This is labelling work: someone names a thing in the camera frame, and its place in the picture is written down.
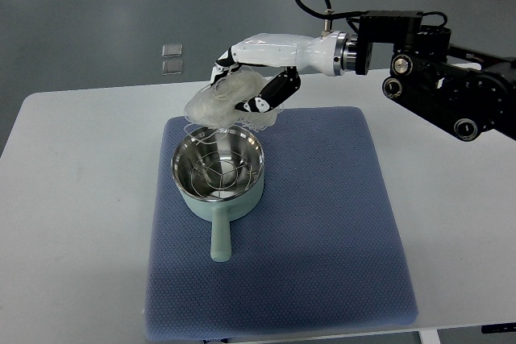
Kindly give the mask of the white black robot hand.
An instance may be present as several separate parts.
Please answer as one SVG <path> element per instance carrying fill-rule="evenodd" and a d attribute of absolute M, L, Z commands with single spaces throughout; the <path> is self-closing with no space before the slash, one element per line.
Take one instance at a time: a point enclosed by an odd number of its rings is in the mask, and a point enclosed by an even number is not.
<path fill-rule="evenodd" d="M 298 72 L 312 68 L 329 77 L 353 70 L 356 64 L 354 39 L 341 31 L 312 38 L 304 35 L 260 33 L 232 45 L 216 61 L 213 85 L 242 66 L 282 68 L 255 96 L 235 105 L 243 112 L 267 113 L 285 102 L 301 85 Z"/>

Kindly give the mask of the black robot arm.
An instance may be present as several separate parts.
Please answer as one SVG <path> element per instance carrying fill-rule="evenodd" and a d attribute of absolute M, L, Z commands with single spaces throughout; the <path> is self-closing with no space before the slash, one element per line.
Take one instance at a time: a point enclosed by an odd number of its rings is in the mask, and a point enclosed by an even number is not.
<path fill-rule="evenodd" d="M 439 129 L 469 142 L 496 130 L 515 137 L 515 59 L 451 44 L 445 23 L 425 25 L 422 11 L 334 13 L 330 0 L 295 0 L 330 29 L 343 19 L 354 31 L 333 64 L 358 75 L 368 72 L 374 44 L 392 44 L 383 94 Z"/>

